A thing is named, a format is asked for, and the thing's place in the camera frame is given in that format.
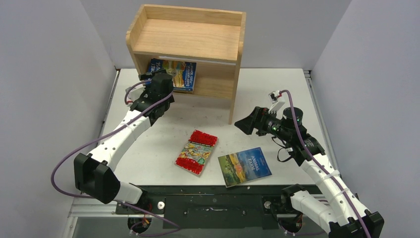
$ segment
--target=red book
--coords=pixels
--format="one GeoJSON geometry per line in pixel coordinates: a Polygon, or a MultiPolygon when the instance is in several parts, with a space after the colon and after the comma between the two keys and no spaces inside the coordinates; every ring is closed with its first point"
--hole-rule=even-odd
{"type": "Polygon", "coordinates": [[[200,175],[216,142],[216,136],[194,130],[187,144],[178,155],[175,164],[200,175]]]}

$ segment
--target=comic book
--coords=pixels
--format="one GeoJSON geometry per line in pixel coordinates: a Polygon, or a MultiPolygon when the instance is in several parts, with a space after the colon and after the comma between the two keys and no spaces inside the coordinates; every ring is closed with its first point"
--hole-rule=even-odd
{"type": "Polygon", "coordinates": [[[149,72],[162,68],[166,69],[166,73],[172,75],[174,91],[192,92],[194,90],[197,63],[164,59],[150,61],[149,72]]]}
{"type": "Polygon", "coordinates": [[[218,158],[226,187],[271,175],[260,147],[218,158]]]}
{"type": "Polygon", "coordinates": [[[217,137],[194,130],[187,144],[175,161],[175,164],[196,175],[200,175],[210,158],[217,142],[217,137]]]}

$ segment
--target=wooden bookshelf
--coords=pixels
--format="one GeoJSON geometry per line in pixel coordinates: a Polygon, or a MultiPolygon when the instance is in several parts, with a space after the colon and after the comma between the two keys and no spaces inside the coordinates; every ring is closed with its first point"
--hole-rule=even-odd
{"type": "Polygon", "coordinates": [[[152,58],[211,61],[197,62],[190,95],[229,99],[232,124],[245,18],[245,12],[145,4],[127,31],[127,47],[139,74],[152,58]]]}

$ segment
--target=gray wall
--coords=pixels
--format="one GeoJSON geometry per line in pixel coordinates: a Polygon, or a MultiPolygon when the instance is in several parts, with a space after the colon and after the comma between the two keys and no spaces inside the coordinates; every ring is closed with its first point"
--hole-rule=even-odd
{"type": "Polygon", "coordinates": [[[343,179],[384,217],[382,238],[420,236],[419,12],[353,0],[313,70],[343,179]]]}
{"type": "Polygon", "coordinates": [[[242,67],[312,69],[351,0],[81,0],[117,68],[134,68],[125,33],[143,3],[247,12],[242,67]]]}
{"type": "MultiPolygon", "coordinates": [[[[0,237],[61,237],[50,174],[99,134],[115,69],[79,0],[0,3],[0,237]]],[[[72,163],[58,184],[75,191],[72,163]]]]}

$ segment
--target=white table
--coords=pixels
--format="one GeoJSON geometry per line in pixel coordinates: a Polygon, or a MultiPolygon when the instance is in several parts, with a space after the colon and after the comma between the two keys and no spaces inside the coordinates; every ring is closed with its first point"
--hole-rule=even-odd
{"type": "MultiPolygon", "coordinates": [[[[115,129],[125,116],[128,110],[123,102],[125,89],[138,80],[135,69],[121,70],[104,133],[115,129]]],[[[295,107],[304,112],[303,125],[325,148],[301,69],[241,69],[233,121],[248,116],[255,106],[269,107],[268,93],[278,89],[290,90],[295,107]]],[[[288,163],[276,160],[279,147],[271,141],[270,135],[248,136],[234,125],[228,125],[229,101],[180,94],[174,95],[174,98],[175,103],[171,104],[170,109],[137,139],[119,162],[115,174],[121,181],[137,185],[224,185],[217,158],[261,147],[273,175],[247,183],[247,186],[313,184],[293,160],[288,163]],[[218,137],[218,143],[200,177],[174,164],[195,129],[218,137]]],[[[280,152],[280,159],[288,156],[284,150],[280,152]]]]}

